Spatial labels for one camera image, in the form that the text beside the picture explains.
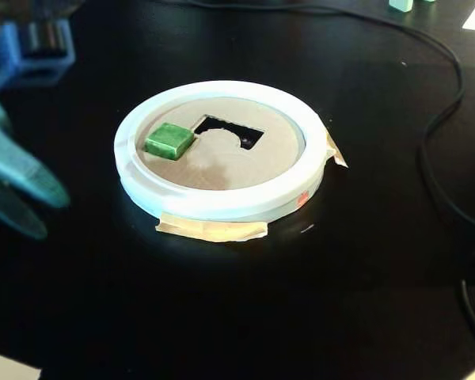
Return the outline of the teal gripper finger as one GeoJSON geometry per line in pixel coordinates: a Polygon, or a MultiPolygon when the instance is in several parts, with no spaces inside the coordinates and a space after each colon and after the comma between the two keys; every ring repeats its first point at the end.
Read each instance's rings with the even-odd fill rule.
{"type": "Polygon", "coordinates": [[[1,181],[0,220],[30,238],[41,240],[48,235],[46,226],[34,211],[1,181]]]}
{"type": "Polygon", "coordinates": [[[10,125],[10,119],[0,105],[0,180],[51,207],[68,206],[70,196],[61,181],[8,135],[10,125]]]}

